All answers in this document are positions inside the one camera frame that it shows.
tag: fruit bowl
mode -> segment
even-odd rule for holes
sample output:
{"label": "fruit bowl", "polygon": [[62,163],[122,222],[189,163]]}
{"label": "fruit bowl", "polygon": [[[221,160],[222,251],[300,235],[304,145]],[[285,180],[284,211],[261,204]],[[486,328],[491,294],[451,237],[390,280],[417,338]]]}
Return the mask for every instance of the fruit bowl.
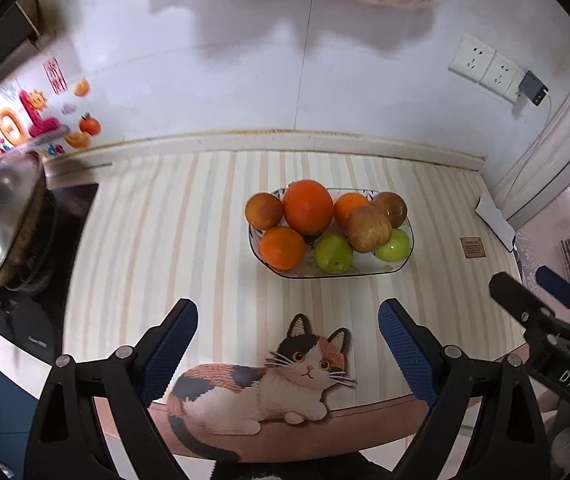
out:
{"label": "fruit bowl", "polygon": [[[329,194],[332,196],[332,200],[336,201],[338,197],[346,193],[358,192],[361,193],[368,200],[372,200],[379,191],[373,189],[342,189],[342,188],[327,188]],[[272,193],[279,200],[283,200],[285,195],[285,188],[277,189]],[[279,225],[287,226],[285,218],[281,219]],[[268,269],[275,272],[283,278],[291,279],[305,279],[305,278],[342,278],[344,276],[372,276],[374,274],[389,274],[390,272],[396,272],[405,266],[408,259],[414,251],[414,234],[412,233],[412,226],[410,225],[409,219],[405,219],[405,222],[399,227],[404,231],[409,237],[410,251],[408,256],[398,262],[384,262],[379,260],[374,254],[366,253],[361,254],[354,251],[353,263],[351,267],[347,269],[342,274],[328,274],[323,272],[316,265],[316,260],[314,259],[314,244],[323,235],[326,234],[343,234],[343,229],[337,224],[336,220],[333,219],[332,223],[329,225],[325,231],[314,237],[305,237],[305,257],[303,261],[292,270],[277,270],[269,266],[264,259],[261,258],[261,253],[259,251],[259,243],[265,234],[265,231],[260,231],[249,226],[249,245],[252,248],[254,256]]]}

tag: countertop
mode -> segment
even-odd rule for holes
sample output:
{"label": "countertop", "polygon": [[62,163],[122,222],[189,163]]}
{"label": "countertop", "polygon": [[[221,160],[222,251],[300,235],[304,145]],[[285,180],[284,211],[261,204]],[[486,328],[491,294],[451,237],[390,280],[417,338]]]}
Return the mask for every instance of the countertop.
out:
{"label": "countertop", "polygon": [[[328,187],[401,194],[415,238],[408,264],[393,274],[331,280],[285,280],[262,266],[249,247],[244,204],[255,192],[301,178]],[[418,324],[473,358],[494,360],[523,343],[523,331],[488,293],[495,272],[518,277],[518,270],[513,256],[474,213],[480,195],[487,192],[473,171],[376,156],[212,152],[114,164],[104,172],[82,235],[63,350],[77,361],[107,357],[120,345],[135,344],[179,298],[190,298],[199,309],[199,328],[173,384],[198,364],[262,366],[293,317],[303,313],[317,335],[327,337],[340,327],[351,333],[348,373],[357,386],[328,390],[324,400],[331,416],[323,424],[329,427],[347,415],[371,423],[365,413],[378,410],[380,418],[381,409],[411,399],[377,328],[377,310],[386,298],[398,298]],[[486,257],[466,259],[460,237],[480,237]],[[160,404],[167,402],[170,391]],[[190,454],[164,420],[165,408],[155,409],[172,451]],[[359,431],[355,420],[351,435]],[[415,422],[398,421],[397,438]],[[274,428],[281,426],[283,438],[291,431],[322,438],[320,423],[299,428],[269,422],[258,434],[265,445],[252,447],[270,447],[270,452],[243,459],[291,460],[274,455],[269,446],[280,440]],[[366,447],[391,440],[389,431],[373,433]],[[221,439],[216,442],[234,447],[234,437]],[[338,443],[334,449],[349,448]],[[294,455],[310,456],[304,451]]]}

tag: cabinet door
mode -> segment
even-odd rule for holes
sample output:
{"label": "cabinet door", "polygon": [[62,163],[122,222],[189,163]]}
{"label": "cabinet door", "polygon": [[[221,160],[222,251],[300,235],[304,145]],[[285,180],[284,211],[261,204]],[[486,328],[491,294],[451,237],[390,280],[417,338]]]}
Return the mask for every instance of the cabinet door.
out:
{"label": "cabinet door", "polygon": [[0,371],[0,433],[28,433],[38,400]]}
{"label": "cabinet door", "polygon": [[22,480],[29,433],[0,433],[0,464],[14,473],[14,480]]}

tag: stove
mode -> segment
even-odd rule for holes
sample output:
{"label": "stove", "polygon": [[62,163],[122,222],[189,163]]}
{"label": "stove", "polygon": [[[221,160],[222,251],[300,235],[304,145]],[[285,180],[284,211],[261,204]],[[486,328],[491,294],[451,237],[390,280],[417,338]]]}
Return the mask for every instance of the stove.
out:
{"label": "stove", "polygon": [[30,296],[0,288],[0,335],[50,365],[63,352],[63,324],[76,252],[98,184],[53,189],[58,219],[47,287]]}

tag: electrical outlet panel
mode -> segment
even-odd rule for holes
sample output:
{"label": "electrical outlet panel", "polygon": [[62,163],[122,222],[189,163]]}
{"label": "electrical outlet panel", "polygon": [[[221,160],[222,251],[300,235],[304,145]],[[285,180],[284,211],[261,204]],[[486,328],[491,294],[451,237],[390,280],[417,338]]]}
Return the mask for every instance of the electrical outlet panel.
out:
{"label": "electrical outlet panel", "polygon": [[464,34],[449,68],[472,81],[481,81],[496,51],[482,41]]}
{"label": "electrical outlet panel", "polygon": [[[509,59],[497,52],[492,58],[492,61],[480,83],[484,87],[489,88],[506,99],[515,102],[518,94],[518,83],[521,82],[524,75],[525,73],[523,70],[519,69]],[[516,84],[516,94],[508,94],[512,81],[519,76],[520,80]]]}

